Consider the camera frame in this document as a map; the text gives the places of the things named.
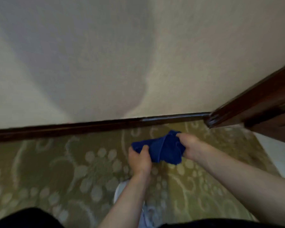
person's left hand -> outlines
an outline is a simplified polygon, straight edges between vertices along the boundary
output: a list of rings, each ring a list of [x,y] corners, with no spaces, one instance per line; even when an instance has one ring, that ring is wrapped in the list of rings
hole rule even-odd
[[[141,152],[137,153],[129,147],[129,165],[133,170],[133,176],[141,174],[146,179],[150,178],[152,161],[149,154],[149,147],[144,145]]]

black pants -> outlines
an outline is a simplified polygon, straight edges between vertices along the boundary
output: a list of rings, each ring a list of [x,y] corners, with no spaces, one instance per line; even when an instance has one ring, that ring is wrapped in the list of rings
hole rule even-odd
[[[28,208],[11,214],[0,220],[0,228],[63,228],[59,221],[52,215],[39,208]],[[239,219],[203,219],[188,223],[164,224],[161,228],[189,228],[189,227],[237,227],[237,228],[274,228],[273,226],[258,222],[251,222]]]

textured wall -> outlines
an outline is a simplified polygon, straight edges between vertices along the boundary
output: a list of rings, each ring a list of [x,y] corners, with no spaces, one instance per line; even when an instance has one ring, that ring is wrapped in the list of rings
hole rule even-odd
[[[212,111],[285,65],[285,0],[0,0],[0,128]]]

blue cloth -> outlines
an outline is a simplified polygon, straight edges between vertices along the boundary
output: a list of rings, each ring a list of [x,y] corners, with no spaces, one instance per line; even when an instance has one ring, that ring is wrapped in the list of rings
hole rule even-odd
[[[144,145],[149,146],[149,154],[152,162],[165,161],[177,165],[181,163],[181,157],[185,147],[181,144],[176,134],[179,131],[170,130],[164,137],[149,139],[140,142],[133,142],[132,148],[140,153]]]

floral carpet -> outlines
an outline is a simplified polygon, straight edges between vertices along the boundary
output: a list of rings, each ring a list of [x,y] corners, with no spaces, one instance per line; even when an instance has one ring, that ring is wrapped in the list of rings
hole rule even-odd
[[[118,183],[131,177],[133,141],[169,130],[201,140],[262,170],[279,175],[253,133],[240,127],[209,130],[202,121],[0,143],[0,218],[37,206],[65,227],[96,227],[112,206]],[[202,218],[252,215],[198,164],[154,164],[146,194],[156,226]]]

